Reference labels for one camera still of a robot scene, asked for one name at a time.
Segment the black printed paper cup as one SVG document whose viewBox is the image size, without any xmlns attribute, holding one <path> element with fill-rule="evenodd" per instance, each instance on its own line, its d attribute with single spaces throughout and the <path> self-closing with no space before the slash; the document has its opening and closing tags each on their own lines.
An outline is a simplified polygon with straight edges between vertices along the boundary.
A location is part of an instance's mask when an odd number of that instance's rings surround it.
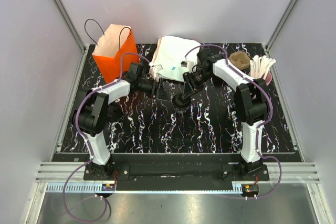
<svg viewBox="0 0 336 224">
<path fill-rule="evenodd" d="M 191 98 L 182 98 L 182 94 L 176 94 L 172 99 L 173 106 L 178 114 L 184 114 L 191 104 Z"/>
</svg>

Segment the orange paper bag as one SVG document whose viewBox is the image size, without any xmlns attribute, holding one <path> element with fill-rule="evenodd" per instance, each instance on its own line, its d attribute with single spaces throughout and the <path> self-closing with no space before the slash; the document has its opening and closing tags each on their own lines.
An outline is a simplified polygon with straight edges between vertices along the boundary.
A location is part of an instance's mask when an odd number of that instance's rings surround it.
<svg viewBox="0 0 336 224">
<path fill-rule="evenodd" d="M 111 24 L 101 29 L 102 35 L 95 40 L 92 57 L 106 83 L 114 81 L 121 73 L 128 71 L 131 63 L 140 62 L 130 26 Z"/>
</svg>

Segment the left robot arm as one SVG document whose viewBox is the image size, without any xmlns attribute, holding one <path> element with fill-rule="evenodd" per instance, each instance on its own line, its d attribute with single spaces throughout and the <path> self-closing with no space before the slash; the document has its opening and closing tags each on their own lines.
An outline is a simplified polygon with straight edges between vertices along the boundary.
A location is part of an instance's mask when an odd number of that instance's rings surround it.
<svg viewBox="0 0 336 224">
<path fill-rule="evenodd" d="M 86 88 L 77 94 L 71 120 L 89 151 L 84 180 L 110 180 L 117 175 L 103 133 L 109 106 L 135 91 L 152 99 L 168 101 L 170 97 L 162 83 L 162 78 L 151 77 L 148 66 L 131 63 L 129 70 L 111 83 L 96 89 Z"/>
</svg>

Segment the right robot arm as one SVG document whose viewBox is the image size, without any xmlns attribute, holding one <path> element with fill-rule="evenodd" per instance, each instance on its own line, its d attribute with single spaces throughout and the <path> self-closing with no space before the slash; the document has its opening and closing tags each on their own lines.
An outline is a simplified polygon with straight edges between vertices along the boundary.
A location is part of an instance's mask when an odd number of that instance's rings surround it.
<svg viewBox="0 0 336 224">
<path fill-rule="evenodd" d="M 261 138 L 264 125 L 272 118 L 272 103 L 265 91 L 264 79 L 253 79 L 228 60 L 227 52 L 212 54 L 210 45 L 197 46 L 198 62 L 190 72 L 183 73 L 184 89 L 174 96 L 175 109 L 183 114 L 191 104 L 191 97 L 202 91 L 212 77 L 218 77 L 234 89 L 236 116 L 243 126 L 243 147 L 236 173 L 244 180 L 256 176 L 263 167 Z"/>
</svg>

